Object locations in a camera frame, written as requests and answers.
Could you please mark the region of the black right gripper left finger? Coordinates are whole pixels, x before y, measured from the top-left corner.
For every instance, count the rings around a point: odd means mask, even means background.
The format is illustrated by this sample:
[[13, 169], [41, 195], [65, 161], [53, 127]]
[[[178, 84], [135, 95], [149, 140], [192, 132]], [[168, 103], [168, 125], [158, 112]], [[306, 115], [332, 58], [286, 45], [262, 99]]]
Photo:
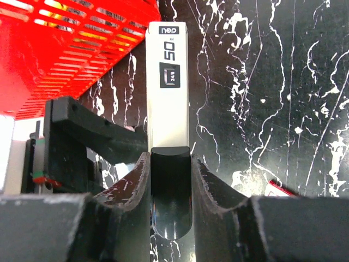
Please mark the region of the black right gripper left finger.
[[149, 261], [150, 155], [98, 195], [1, 196], [1, 261]]

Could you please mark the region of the dark stapler magazine part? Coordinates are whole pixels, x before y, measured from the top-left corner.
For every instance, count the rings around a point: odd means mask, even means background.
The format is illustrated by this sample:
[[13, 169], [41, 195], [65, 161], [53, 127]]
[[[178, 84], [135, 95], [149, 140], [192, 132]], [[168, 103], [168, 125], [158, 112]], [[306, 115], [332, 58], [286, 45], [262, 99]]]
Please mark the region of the dark stapler magazine part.
[[146, 31], [147, 135], [154, 231], [167, 240], [192, 225], [188, 29], [151, 22]]

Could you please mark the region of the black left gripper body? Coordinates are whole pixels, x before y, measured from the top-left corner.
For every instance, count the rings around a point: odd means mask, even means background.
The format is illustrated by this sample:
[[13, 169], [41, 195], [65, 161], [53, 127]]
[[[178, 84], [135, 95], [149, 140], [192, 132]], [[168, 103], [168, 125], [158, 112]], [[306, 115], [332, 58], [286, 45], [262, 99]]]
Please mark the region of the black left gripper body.
[[143, 128], [111, 123], [72, 97], [49, 100], [43, 137], [34, 132], [26, 142], [21, 192], [102, 192], [101, 164], [88, 159], [88, 150], [110, 164], [134, 163], [148, 150], [147, 137]]

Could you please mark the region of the staple box with tray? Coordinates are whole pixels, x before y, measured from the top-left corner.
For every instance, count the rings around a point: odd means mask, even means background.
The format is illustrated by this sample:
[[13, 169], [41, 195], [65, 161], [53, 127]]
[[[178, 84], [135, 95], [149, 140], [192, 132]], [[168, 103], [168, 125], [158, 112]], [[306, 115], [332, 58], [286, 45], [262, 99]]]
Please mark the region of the staple box with tray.
[[298, 194], [276, 180], [270, 180], [265, 188], [265, 196], [268, 197], [292, 197]]

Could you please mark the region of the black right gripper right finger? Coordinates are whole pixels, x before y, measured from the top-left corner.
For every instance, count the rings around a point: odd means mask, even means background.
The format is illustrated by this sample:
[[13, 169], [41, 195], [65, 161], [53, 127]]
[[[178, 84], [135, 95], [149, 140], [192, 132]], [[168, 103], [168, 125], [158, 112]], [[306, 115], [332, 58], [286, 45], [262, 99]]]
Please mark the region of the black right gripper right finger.
[[348, 199], [245, 197], [192, 157], [197, 261], [348, 261]]

